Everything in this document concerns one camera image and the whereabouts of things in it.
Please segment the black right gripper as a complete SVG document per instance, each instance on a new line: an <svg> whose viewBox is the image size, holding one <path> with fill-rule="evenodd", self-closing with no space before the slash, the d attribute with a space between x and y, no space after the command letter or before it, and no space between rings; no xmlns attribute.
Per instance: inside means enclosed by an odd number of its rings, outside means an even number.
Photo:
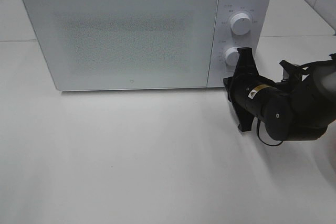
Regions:
<svg viewBox="0 0 336 224"><path fill-rule="evenodd" d="M238 119L238 129L249 132L254 115L276 114L276 85L274 81L259 76L252 48L241 47L237 51L239 57L234 75L225 78L223 83Z"/></svg>

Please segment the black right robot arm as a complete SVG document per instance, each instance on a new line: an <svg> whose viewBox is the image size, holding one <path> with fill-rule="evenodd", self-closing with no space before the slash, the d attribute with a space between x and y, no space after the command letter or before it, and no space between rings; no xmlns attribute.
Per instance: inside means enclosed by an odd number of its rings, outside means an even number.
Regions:
<svg viewBox="0 0 336 224"><path fill-rule="evenodd" d="M283 79L274 82L259 74L251 48L237 52L234 74L223 84L241 132L251 131L256 119L281 145L317 140L335 121L335 54L303 65L282 60Z"/></svg>

